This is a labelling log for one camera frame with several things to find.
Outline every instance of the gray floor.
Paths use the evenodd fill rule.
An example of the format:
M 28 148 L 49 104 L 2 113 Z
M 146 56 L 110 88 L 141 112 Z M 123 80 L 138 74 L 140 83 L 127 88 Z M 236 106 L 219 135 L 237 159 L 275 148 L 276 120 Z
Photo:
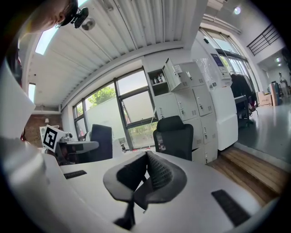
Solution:
M 280 106 L 258 107 L 253 125 L 239 129 L 238 142 L 291 164 L 291 98 Z

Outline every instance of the open cabinet door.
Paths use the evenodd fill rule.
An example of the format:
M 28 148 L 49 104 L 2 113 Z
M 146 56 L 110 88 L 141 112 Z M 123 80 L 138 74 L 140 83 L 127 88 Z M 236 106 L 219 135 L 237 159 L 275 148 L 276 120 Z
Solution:
M 162 70 L 168 82 L 170 91 L 174 91 L 182 83 L 182 81 L 169 58 L 166 60 Z

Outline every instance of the black vent slot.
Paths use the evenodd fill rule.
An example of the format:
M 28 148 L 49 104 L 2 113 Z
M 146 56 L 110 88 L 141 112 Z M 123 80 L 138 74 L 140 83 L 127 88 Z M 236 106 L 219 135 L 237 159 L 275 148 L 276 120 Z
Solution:
M 250 218 L 250 215 L 224 190 L 211 193 L 220 207 L 232 221 L 235 227 L 241 225 Z
M 81 170 L 81 171 L 77 171 L 77 172 L 66 173 L 66 174 L 64 174 L 64 177 L 68 180 L 68 179 L 79 177 L 79 176 L 82 176 L 85 174 L 87 174 L 87 172 Z

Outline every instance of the camera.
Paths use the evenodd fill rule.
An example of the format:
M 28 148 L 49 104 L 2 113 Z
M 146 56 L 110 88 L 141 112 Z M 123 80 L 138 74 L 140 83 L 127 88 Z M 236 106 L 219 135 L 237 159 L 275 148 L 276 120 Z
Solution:
M 75 17 L 71 21 L 71 24 L 74 24 L 74 28 L 79 28 L 82 23 L 85 21 L 85 19 L 89 15 L 89 10 L 87 7 L 84 7 L 83 9 L 77 11 Z

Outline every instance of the wooden floor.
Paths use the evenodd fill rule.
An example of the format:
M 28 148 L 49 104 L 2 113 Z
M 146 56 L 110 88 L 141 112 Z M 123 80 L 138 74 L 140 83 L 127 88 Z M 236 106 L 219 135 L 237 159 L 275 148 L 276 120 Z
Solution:
M 207 165 L 248 190 L 261 206 L 278 197 L 289 178 L 287 172 L 235 147 Z

